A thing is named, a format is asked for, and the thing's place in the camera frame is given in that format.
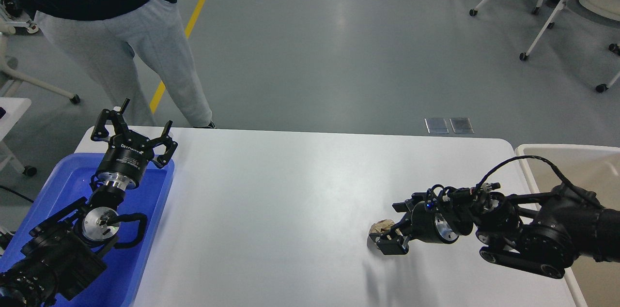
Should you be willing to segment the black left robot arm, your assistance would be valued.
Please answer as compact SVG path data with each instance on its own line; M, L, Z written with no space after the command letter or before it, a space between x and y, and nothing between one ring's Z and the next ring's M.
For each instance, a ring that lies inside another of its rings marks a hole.
M169 134L171 121L155 138L131 130L123 116L129 103L99 114L91 140L106 142L107 151L91 176L92 194L30 230L24 258L1 274L3 307L51 307L58 294L72 300L106 270L103 258L111 249L131 249L143 241L148 216L120 214L118 208L126 191L138 188L148 164L164 168L178 144Z

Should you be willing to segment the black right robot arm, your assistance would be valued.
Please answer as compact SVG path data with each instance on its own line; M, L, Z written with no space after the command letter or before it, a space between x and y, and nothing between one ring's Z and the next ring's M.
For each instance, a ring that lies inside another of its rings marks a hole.
M412 240L451 245L474 232L483 260L554 279L581 256L618 262L618 210L604 207L548 159L533 159L549 165L560 184L530 195L503 195L489 174L472 187L433 185L394 203L400 221L375 223L369 239L384 255L405 255Z

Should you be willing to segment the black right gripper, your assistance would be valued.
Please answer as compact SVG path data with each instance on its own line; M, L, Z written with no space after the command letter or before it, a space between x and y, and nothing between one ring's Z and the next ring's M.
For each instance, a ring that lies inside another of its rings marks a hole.
M390 231L381 236L374 245L383 255L405 255L409 252L409 240L425 243L451 245L459 236L469 235L473 230L471 221L455 221L450 225L442 214L432 214L426 210L426 194L412 194L410 198L392 204L395 212L411 213L395 223Z

